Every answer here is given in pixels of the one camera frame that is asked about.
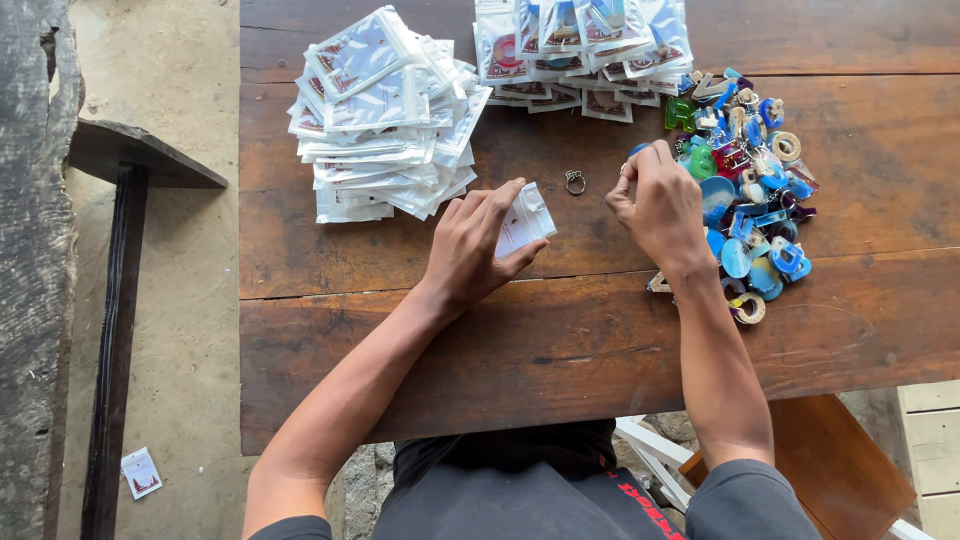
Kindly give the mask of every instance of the metal key ring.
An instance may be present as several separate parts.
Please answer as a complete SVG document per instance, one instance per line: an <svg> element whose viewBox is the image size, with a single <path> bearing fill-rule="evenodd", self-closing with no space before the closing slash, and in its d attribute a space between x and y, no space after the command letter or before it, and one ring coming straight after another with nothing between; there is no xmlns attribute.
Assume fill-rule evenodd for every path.
<svg viewBox="0 0 960 540"><path fill-rule="evenodd" d="M580 190L574 191L571 187L571 183L580 181L583 185ZM570 192L571 195L580 195L584 191L587 191L587 179L584 178L584 174L581 171L566 171L566 190Z"/></svg>

